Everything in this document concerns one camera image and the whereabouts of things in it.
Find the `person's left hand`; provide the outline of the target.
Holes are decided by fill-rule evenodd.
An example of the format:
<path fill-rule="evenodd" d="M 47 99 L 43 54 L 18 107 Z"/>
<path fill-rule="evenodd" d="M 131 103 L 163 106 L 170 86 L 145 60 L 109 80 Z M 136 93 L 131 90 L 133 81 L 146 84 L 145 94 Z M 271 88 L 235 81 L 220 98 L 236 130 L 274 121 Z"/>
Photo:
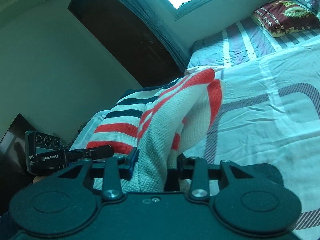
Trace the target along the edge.
<path fill-rule="evenodd" d="M 43 180 L 43 179 L 45 179 L 45 178 L 47 178 L 46 176 L 36 176 L 34 179 L 33 179 L 33 184 L 35 184 L 35 183 L 37 183 L 37 182 L 39 182 L 39 181 L 41 181 L 41 180 Z"/>

